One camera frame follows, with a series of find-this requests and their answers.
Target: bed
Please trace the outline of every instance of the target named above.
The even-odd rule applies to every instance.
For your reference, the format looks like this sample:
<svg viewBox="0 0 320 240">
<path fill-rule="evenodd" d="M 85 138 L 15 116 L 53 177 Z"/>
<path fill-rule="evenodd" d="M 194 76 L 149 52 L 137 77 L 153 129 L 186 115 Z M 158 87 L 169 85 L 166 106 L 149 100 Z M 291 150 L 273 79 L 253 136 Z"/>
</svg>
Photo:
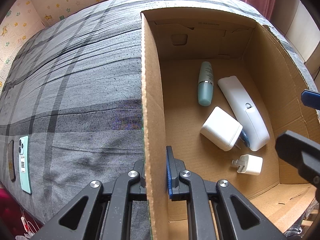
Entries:
<svg viewBox="0 0 320 240">
<path fill-rule="evenodd" d="M 83 9 L 24 44 L 0 97 L 0 181 L 32 216 L 46 223 L 90 181 L 114 180 L 144 157 L 140 13 L 183 6 L 229 11 L 266 25 L 314 86 L 282 35 L 239 0 L 108 0 Z M 17 165 L 25 135 L 31 195 L 21 190 Z M 147 203 L 134 203 L 131 238 L 149 239 L 149 228 Z"/>
</svg>

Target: cardboard box wall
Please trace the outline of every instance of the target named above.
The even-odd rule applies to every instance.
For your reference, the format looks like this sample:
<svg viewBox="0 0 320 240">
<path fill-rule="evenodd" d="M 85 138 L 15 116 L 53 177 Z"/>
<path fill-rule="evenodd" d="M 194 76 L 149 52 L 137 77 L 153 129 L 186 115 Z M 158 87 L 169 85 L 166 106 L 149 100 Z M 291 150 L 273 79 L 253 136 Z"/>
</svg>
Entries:
<svg viewBox="0 0 320 240">
<path fill-rule="evenodd" d="M 204 8 L 161 8 L 142 13 L 142 104 L 145 176 L 153 239 L 187 239 L 186 202 L 168 201 L 165 146 L 203 179 L 229 180 L 282 232 L 314 198 L 315 188 L 279 160 L 275 138 L 286 130 L 319 142 L 316 110 L 303 106 L 308 85 L 268 28 L 251 18 Z M 212 64 L 214 94 L 197 102 L 202 61 Z M 217 86 L 235 75 L 259 110 L 270 141 L 257 152 L 224 152 L 199 130 L 215 106 L 234 114 Z M 231 161 L 242 154 L 263 158 L 259 176 L 238 174 Z"/>
</svg>

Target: barcode sticker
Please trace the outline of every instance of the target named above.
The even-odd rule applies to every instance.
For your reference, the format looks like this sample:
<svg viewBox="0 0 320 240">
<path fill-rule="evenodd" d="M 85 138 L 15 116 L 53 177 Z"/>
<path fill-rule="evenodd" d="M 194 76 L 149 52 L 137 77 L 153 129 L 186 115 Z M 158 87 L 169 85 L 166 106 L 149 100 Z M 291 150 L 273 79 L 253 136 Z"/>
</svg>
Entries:
<svg viewBox="0 0 320 240">
<path fill-rule="evenodd" d="M 21 168 L 21 172 L 26 173 L 25 162 L 24 162 L 24 156 L 20 156 L 20 168 Z"/>
</svg>

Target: roll-on deodorant bottle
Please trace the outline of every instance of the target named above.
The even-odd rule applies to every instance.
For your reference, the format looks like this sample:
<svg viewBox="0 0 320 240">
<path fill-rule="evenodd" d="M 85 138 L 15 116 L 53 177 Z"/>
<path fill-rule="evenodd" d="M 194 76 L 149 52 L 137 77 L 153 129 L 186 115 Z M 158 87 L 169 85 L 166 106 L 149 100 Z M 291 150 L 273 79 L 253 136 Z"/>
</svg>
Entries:
<svg viewBox="0 0 320 240">
<path fill-rule="evenodd" d="M 201 64 L 198 80 L 198 102 L 201 106 L 209 106 L 213 95 L 213 73 L 210 62 Z"/>
</svg>

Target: silver screw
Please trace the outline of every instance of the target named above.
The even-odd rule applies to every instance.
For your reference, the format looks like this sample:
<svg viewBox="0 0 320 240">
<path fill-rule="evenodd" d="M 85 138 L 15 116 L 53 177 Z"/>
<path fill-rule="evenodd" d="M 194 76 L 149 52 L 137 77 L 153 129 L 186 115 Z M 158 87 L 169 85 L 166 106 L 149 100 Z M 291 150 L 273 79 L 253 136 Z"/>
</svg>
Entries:
<svg viewBox="0 0 320 240">
<path fill-rule="evenodd" d="M 313 183 L 314 183 L 314 184 L 319 184 L 319 183 L 320 183 L 320 177 L 319 177 L 319 176 L 315 176 L 315 177 L 313 178 Z"/>
<path fill-rule="evenodd" d="M 191 172 L 190 171 L 182 171 L 181 175 L 182 175 L 182 177 L 190 177 L 191 176 Z"/>
<path fill-rule="evenodd" d="M 229 182 L 226 179 L 221 179 L 221 180 L 219 180 L 219 185 L 221 187 L 228 187 L 229 186 Z"/>
<path fill-rule="evenodd" d="M 130 177 L 130 178 L 134 178 L 134 177 L 136 177 L 138 175 L 138 173 L 136 172 L 136 171 L 129 171 L 128 172 L 128 176 Z"/>
<path fill-rule="evenodd" d="M 100 181 L 98 180 L 93 180 L 90 182 L 90 187 L 99 187 L 100 186 Z"/>
</svg>

